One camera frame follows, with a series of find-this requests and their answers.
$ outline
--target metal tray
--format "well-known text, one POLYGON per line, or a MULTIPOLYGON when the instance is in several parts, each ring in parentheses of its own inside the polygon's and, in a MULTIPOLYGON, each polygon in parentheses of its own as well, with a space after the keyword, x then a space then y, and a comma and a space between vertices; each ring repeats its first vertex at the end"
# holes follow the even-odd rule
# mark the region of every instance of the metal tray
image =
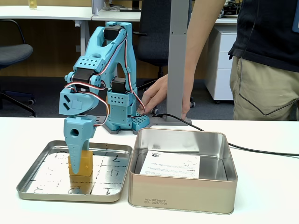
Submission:
POLYGON ((129 165, 128 202, 136 207, 231 214, 238 176, 225 135, 144 128, 129 165), (200 156, 198 179, 140 175, 149 150, 200 156))
POLYGON ((17 186, 22 199, 114 202, 120 199, 132 148, 90 143, 93 151, 91 176, 72 176, 69 150, 64 141, 52 141, 17 186))

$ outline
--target desk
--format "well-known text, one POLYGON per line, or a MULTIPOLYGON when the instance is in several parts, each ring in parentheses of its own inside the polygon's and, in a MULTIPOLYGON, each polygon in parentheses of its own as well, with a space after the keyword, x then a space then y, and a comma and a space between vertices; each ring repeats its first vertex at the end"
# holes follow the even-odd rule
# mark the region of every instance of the desk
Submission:
MULTIPOLYGON (((127 21, 127 22, 139 22, 141 12, 113 12, 101 10, 98 16, 93 16, 92 20, 95 21, 127 21)), ((236 25, 237 18, 221 18, 217 19, 215 24, 230 24, 236 25)))
MULTIPOLYGON (((128 204, 128 178, 115 203, 26 201, 16 186, 52 140, 64 140, 62 118, 0 118, 0 185, 2 223, 298 223, 299 159, 232 149, 238 173, 235 210, 231 215, 141 209, 128 204)), ((260 150, 298 153, 299 122, 194 120, 207 131, 226 134, 229 142, 260 150)), ((180 129, 192 129, 182 126, 180 129)), ((98 128, 91 142, 133 147, 135 135, 110 135, 98 128)))
POLYGON ((0 19, 44 19, 74 20, 80 27, 81 55, 85 54, 89 40, 88 22, 93 16, 91 7, 37 6, 31 10, 29 6, 0 6, 0 19))

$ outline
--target robotic arm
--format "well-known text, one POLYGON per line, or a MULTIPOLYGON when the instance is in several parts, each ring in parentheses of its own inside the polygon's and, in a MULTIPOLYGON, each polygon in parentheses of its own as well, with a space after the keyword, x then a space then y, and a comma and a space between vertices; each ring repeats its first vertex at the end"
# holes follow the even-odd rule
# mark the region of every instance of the robotic arm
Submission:
POLYGON ((136 133, 150 123, 147 116, 136 113, 136 101, 143 104, 137 97, 131 23, 108 22, 106 27, 98 27, 89 40, 85 56, 77 60, 65 80, 68 84, 60 92, 59 113, 68 116, 64 120, 64 137, 73 173, 78 173, 82 150, 89 149, 89 139, 93 138, 97 126, 103 125, 112 134, 121 129, 136 133), (114 76, 118 63, 126 78, 114 76), (107 103, 98 96, 106 88, 107 103), (99 101, 107 107, 102 124, 97 123, 96 116, 85 114, 99 101))

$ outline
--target tin lid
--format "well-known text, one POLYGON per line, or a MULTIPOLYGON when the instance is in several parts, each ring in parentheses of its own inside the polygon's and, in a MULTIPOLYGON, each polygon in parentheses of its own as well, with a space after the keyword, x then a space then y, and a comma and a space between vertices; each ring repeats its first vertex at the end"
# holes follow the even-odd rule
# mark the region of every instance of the tin lid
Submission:
POLYGON ((132 148, 90 143, 93 172, 69 175, 64 141, 50 142, 17 186, 21 198, 59 201, 117 201, 123 189, 132 148))

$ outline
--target office chair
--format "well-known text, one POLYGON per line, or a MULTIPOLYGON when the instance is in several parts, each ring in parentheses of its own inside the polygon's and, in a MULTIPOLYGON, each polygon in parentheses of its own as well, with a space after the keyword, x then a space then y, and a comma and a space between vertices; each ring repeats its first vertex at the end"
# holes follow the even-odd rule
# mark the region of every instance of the office chair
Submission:
MULTIPOLYGON (((1 70, 3 68, 6 68, 8 66, 11 66, 13 64, 16 64, 16 63, 26 60, 32 54, 33 49, 30 45, 26 44, 25 38, 21 31, 21 28, 16 21, 14 21, 14 20, 0 20, 0 21, 12 22, 13 24, 15 24, 18 27, 19 32, 22 37, 22 40, 23 40, 23 44, 0 46, 0 70, 1 70)), ((0 109, 3 108, 2 100, 5 99, 23 109, 31 112, 30 117, 36 117, 36 112, 31 107, 21 103, 20 101, 14 99, 12 97, 29 98, 28 103, 30 105, 35 103, 35 99, 32 94, 15 92, 15 91, 2 91, 0 88, 0 109)))
MULTIPOLYGON (((191 17, 192 0, 189 0, 188 24, 191 17)), ((146 90, 153 85, 163 74, 163 67, 168 65, 169 34, 171 18, 171 0, 142 0, 139 36, 136 46, 136 58, 159 68, 157 78, 138 86, 139 90, 146 90)), ((190 99, 190 107, 195 102, 190 99)))

